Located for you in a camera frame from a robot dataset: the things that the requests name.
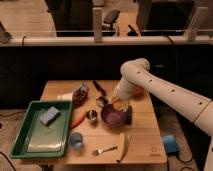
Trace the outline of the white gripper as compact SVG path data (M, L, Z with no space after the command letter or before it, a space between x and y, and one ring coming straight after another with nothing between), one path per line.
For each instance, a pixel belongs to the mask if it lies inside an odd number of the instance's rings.
M133 97L135 88L135 84L127 81L126 79L121 79L115 87L115 96L111 99L113 108L117 111L126 112L129 107L128 100Z

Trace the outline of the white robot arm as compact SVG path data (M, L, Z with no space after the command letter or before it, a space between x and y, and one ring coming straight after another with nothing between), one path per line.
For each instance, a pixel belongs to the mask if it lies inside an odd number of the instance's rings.
M127 109L137 86L149 91L211 137L204 171L213 171L213 100L160 79L149 69L149 61L145 58L123 63L122 78L114 89L112 103Z

